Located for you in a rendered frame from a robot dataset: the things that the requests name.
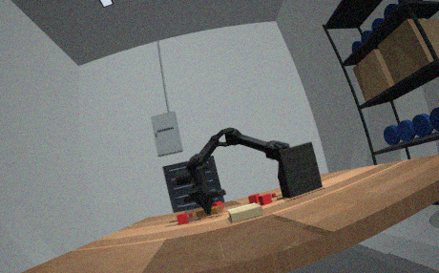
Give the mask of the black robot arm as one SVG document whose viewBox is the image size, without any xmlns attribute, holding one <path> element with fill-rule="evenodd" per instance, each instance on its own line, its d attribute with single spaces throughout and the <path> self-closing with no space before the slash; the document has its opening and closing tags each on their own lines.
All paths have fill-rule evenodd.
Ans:
<svg viewBox="0 0 439 273">
<path fill-rule="evenodd" d="M 225 142 L 219 142 L 219 138 L 225 134 Z M 281 149 L 288 148 L 290 144 L 280 141 L 263 141 L 250 136 L 243 135 L 239 130 L 235 128 L 226 128 L 219 131 L 216 135 L 211 136 L 207 144 L 202 150 L 193 155 L 188 164 L 186 164 L 187 170 L 175 172 L 175 178 L 177 185 L 191 183 L 192 178 L 194 182 L 206 179 L 204 170 L 208 169 L 206 166 L 207 159 L 212 155 L 215 149 L 219 146 L 230 145 L 244 145 L 255 150 L 266 153 L 267 158 L 275 159 L 279 161 L 279 152 Z M 192 189 L 188 193 L 191 200 L 199 199 L 206 193 L 205 188 L 199 183 L 199 186 L 192 185 Z"/>
</svg>

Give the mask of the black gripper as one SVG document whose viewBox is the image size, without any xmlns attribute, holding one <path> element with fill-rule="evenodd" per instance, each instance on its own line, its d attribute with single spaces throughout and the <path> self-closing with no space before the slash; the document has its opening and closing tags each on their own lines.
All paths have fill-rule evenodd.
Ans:
<svg viewBox="0 0 439 273">
<path fill-rule="evenodd" d="M 218 198 L 218 197 L 224 196 L 224 195 L 226 195 L 226 192 L 223 189 L 222 190 L 215 190 L 215 191 L 211 191 L 210 190 L 209 191 L 209 188 L 208 188 L 209 181 L 207 181 L 207 179 L 195 182 L 195 186 L 199 186 L 199 183 L 201 183 L 201 185 L 206 190 L 206 193 L 203 194 L 203 197 L 201 197 L 199 199 L 191 200 L 190 197 L 187 196 L 187 197 L 185 197 L 184 201 L 185 202 L 196 201 L 195 203 L 201 205 L 201 207 L 203 208 L 205 213 L 209 216 L 209 215 L 211 215 L 211 207 L 212 207 L 212 203 L 213 203 L 214 198 Z"/>
</svg>

